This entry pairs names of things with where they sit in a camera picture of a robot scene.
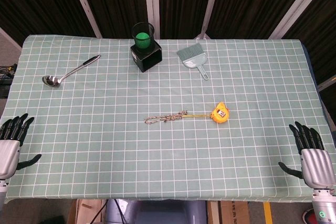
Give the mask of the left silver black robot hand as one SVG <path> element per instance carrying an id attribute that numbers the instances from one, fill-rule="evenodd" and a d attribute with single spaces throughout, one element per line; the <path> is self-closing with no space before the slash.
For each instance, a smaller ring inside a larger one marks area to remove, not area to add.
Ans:
<path id="1" fill-rule="evenodd" d="M 17 170 L 37 163 L 41 154 L 32 159 L 20 162 L 19 156 L 34 117 L 28 118 L 28 113 L 8 119 L 1 125 L 1 180 L 11 178 Z"/>

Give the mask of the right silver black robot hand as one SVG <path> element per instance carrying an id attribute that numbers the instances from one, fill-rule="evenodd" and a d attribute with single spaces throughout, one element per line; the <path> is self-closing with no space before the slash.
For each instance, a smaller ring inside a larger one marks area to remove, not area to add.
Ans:
<path id="1" fill-rule="evenodd" d="M 304 180 L 312 189 L 331 189 L 335 186 L 335 174 L 329 153 L 325 150 L 320 134 L 313 128 L 295 121 L 289 125 L 295 138 L 301 161 L 301 170 L 287 167 L 279 162 L 287 174 Z"/>

